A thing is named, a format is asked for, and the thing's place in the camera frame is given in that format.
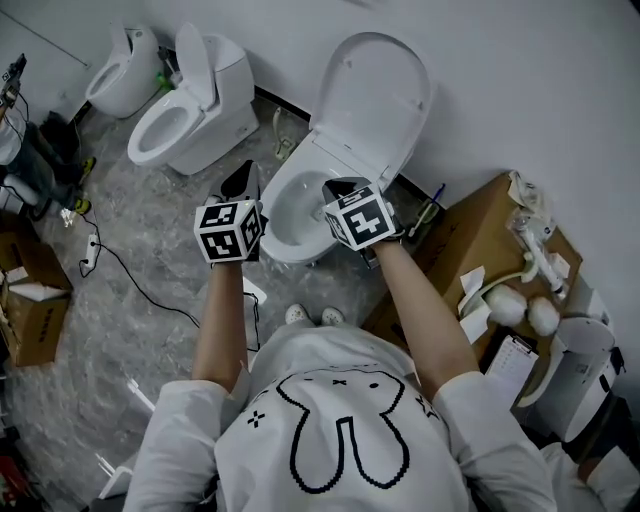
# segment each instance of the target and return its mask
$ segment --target white wall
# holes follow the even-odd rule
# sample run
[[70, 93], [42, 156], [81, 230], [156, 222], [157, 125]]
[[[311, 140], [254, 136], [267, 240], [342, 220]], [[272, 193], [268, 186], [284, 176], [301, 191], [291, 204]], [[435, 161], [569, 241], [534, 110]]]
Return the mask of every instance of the white wall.
[[[27, 57], [22, 94], [31, 120], [39, 123], [49, 110], [70, 118], [85, 101], [84, 93], [111, 51], [108, 21], [139, 18], [137, 0], [0, 0], [0, 9], [71, 53], [81, 63], [0, 14], [0, 70], [20, 53]], [[19, 108], [24, 112], [22, 103]]]
[[417, 45], [441, 94], [406, 176], [446, 182], [448, 204], [497, 169], [546, 189], [611, 310], [629, 369], [619, 390], [640, 396], [640, 17], [627, 0], [143, 1], [169, 37], [189, 20], [242, 44], [258, 85], [307, 111], [348, 35]]

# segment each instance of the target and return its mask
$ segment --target pipe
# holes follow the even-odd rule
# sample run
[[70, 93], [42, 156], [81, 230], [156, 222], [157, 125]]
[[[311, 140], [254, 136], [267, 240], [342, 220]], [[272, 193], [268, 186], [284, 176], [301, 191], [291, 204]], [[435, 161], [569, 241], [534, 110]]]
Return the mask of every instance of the pipe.
[[71, 57], [73, 60], [75, 60], [76, 62], [79, 62], [80, 64], [82, 64], [85, 68], [90, 67], [90, 64], [87, 64], [86, 62], [84, 62], [83, 60], [79, 59], [78, 57], [76, 57], [75, 55], [69, 53], [67, 50], [65, 50], [64, 48], [62, 48], [61, 46], [58, 46], [56, 43], [54, 43], [53, 41], [51, 41], [50, 39], [47, 39], [46, 37], [38, 34], [35, 30], [32, 30], [31, 28], [27, 27], [24, 23], [22, 23], [21, 21], [17, 20], [16, 18], [14, 18], [13, 16], [11, 16], [10, 14], [7, 14], [6, 12], [4, 12], [2, 9], [0, 9], [0, 14], [4, 14], [7, 18], [9, 18], [11, 21], [13, 21], [15, 24], [20, 25], [23, 29], [27, 30], [28, 32], [31, 32], [34, 36], [36, 36], [39, 39], [42, 39], [43, 41], [45, 41], [46, 43], [49, 43], [51, 46], [53, 46], [54, 48], [60, 50], [62, 53], [64, 53], [65, 55], [68, 55], [69, 57]]

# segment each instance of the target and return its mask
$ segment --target toilet lid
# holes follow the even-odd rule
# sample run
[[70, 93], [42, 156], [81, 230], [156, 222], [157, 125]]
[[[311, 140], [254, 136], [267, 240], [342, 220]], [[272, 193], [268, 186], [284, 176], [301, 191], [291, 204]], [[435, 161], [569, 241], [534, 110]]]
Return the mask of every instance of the toilet lid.
[[433, 89], [424, 63], [404, 43], [356, 34], [333, 53], [310, 126], [367, 164], [374, 174], [368, 178], [397, 173], [422, 132]]
[[111, 32], [113, 53], [131, 57], [131, 45], [129, 44], [129, 38], [124, 30], [122, 20], [109, 22], [109, 32]]
[[216, 101], [210, 50], [192, 23], [182, 25], [176, 36], [176, 57], [183, 77], [181, 87], [185, 87], [205, 109], [211, 108]]
[[564, 318], [556, 336], [570, 352], [577, 354], [609, 352], [616, 342], [609, 327], [588, 317]]

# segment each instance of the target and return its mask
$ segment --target sneaker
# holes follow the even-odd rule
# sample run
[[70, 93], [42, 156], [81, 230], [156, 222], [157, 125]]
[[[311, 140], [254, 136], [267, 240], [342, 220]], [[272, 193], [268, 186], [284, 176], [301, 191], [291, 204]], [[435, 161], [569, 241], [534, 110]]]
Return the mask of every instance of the sneaker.
[[85, 213], [88, 213], [89, 210], [91, 210], [91, 201], [88, 201], [87, 199], [76, 199], [76, 206], [73, 209], [74, 212], [84, 215]]
[[344, 323], [344, 315], [336, 308], [325, 308], [322, 312], [322, 325], [336, 326]]
[[309, 313], [302, 304], [292, 304], [284, 314], [284, 321], [289, 325], [300, 320], [310, 320]]
[[78, 185], [82, 185], [84, 183], [84, 180], [86, 180], [89, 174], [91, 174], [91, 171], [93, 171], [97, 162], [98, 160], [96, 160], [96, 157], [94, 156], [92, 156], [91, 158], [87, 158], [84, 162], [82, 162], [82, 178], [80, 178], [80, 182], [78, 183]]

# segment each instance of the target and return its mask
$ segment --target white toilet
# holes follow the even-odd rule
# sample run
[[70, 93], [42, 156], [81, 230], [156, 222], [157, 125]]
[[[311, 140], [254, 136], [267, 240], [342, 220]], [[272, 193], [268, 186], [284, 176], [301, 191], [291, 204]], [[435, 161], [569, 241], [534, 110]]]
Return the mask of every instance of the white toilet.
[[253, 75], [245, 51], [226, 37], [202, 37], [185, 23], [176, 37], [183, 80], [142, 117], [129, 139], [133, 163], [168, 163], [190, 175], [228, 153], [258, 128]]
[[397, 39], [366, 32], [345, 40], [325, 71], [311, 133], [262, 195], [262, 249], [307, 264], [334, 247], [322, 185], [363, 176], [384, 191], [413, 153], [434, 89], [423, 61]]
[[147, 27], [125, 30], [121, 22], [110, 23], [113, 50], [109, 60], [91, 80], [86, 98], [114, 117], [124, 118], [140, 109], [156, 93], [162, 71], [158, 41]]

